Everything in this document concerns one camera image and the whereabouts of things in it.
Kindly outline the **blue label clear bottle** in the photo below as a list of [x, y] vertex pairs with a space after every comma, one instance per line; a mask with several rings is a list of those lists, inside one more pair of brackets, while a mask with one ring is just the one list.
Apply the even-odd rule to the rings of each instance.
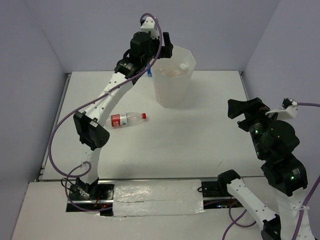
[[151, 70], [151, 65], [150, 64], [147, 65], [147, 72], [146, 73], [147, 73], [148, 77], [152, 77], [152, 70]]

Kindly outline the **red label clear bottle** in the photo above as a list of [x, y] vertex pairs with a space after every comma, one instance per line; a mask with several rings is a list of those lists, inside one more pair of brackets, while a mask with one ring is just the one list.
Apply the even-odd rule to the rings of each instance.
[[105, 123], [108, 129], [131, 127], [147, 120], [146, 113], [126, 112], [111, 115]]

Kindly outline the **large clear plastic bottle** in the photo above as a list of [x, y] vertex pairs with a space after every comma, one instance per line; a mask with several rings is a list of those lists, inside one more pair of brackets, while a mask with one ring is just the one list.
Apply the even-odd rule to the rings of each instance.
[[166, 70], [164, 68], [159, 68], [156, 70], [156, 73], [170, 77], [170, 78], [176, 78], [176, 77], [187, 75], [188, 70], [189, 70], [189, 67], [186, 64], [181, 63], [179, 67], [176, 69]]

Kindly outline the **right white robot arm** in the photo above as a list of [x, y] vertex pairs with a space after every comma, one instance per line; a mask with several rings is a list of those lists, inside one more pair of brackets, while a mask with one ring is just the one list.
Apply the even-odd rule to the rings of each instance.
[[258, 224], [262, 239], [314, 240], [307, 205], [320, 181], [307, 189], [306, 168], [293, 155], [300, 140], [287, 122], [296, 117], [300, 103], [286, 98], [282, 108], [274, 110], [258, 97], [247, 101], [229, 99], [227, 104], [230, 119], [244, 115], [238, 127], [250, 134], [256, 156], [264, 162], [261, 170], [274, 192], [278, 212], [257, 198], [232, 169], [218, 175], [218, 192], [240, 202]]

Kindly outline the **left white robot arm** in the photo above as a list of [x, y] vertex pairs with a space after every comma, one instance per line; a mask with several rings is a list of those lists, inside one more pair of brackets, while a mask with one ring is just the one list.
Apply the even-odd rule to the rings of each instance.
[[110, 113], [129, 91], [142, 72], [153, 59], [171, 58], [173, 44], [168, 32], [152, 38], [150, 32], [139, 31], [130, 41], [130, 48], [125, 52], [114, 69], [111, 79], [102, 92], [105, 98], [98, 100], [73, 115], [76, 132], [82, 143], [82, 162], [86, 174], [76, 178], [80, 194], [86, 199], [93, 199], [98, 194], [98, 163], [102, 147], [108, 142], [110, 133], [105, 129]]

